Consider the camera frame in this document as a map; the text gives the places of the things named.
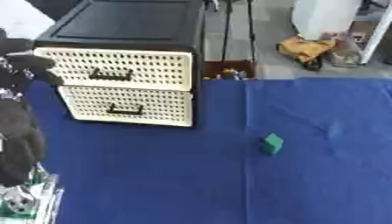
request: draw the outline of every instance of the gray floor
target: gray floor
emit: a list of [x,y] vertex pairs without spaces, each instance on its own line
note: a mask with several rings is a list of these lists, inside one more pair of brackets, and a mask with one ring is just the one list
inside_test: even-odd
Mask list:
[[[254,22],[258,60],[257,77],[261,79],[296,79],[299,77],[392,77],[392,66],[380,63],[376,54],[366,65],[358,68],[337,68],[325,63],[322,71],[305,71],[291,59],[275,50],[275,44],[295,34],[289,11],[294,0],[254,0]],[[225,21],[224,9],[207,13],[206,59],[219,60]],[[247,5],[244,0],[234,3],[227,57],[230,60],[250,59]]]

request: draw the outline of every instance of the tripod leg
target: tripod leg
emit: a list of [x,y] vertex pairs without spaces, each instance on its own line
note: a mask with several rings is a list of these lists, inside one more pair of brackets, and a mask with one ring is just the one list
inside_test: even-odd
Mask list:
[[249,22],[249,42],[250,42],[250,51],[252,53],[252,63],[255,66],[256,63],[256,49],[255,49],[255,42],[256,42],[256,35],[253,26],[253,11],[252,11],[252,2],[253,0],[247,0],[248,2],[248,22]]
[[225,24],[225,36],[223,39],[222,57],[221,62],[226,60],[226,53],[228,49],[228,31],[230,28],[231,13],[233,12],[233,0],[227,0],[226,8],[226,24]]

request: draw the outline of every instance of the blue cloth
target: blue cloth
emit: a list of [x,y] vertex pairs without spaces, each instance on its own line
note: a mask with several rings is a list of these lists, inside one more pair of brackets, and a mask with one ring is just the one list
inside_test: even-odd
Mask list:
[[247,85],[247,130],[284,139],[247,155],[249,223],[392,220],[392,82],[291,80]]
[[45,167],[66,188],[58,223],[244,223],[244,86],[205,83],[203,94],[195,129],[77,122],[36,83]]
[[[195,129],[77,122],[30,99],[61,175],[62,223],[385,224],[392,82],[205,81]],[[261,153],[269,133],[284,139]]]

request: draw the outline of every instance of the perforated pattern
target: perforated pattern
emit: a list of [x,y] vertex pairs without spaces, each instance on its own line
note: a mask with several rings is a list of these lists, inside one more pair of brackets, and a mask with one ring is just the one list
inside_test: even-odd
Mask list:
[[[192,126],[192,95],[188,92],[110,87],[59,87],[59,92],[78,120]],[[141,115],[109,113],[137,112]]]
[[[34,54],[55,60],[51,71],[65,85],[178,91],[192,86],[193,58],[188,52],[42,47]],[[94,71],[99,72],[91,79]]]

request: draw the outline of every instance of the yellow bag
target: yellow bag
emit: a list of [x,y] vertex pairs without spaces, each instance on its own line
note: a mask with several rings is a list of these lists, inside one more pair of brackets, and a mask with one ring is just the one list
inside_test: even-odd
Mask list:
[[280,42],[277,45],[277,50],[299,60],[301,63],[306,63],[315,60],[319,55],[329,51],[335,45],[336,41],[334,39],[306,41],[297,35]]

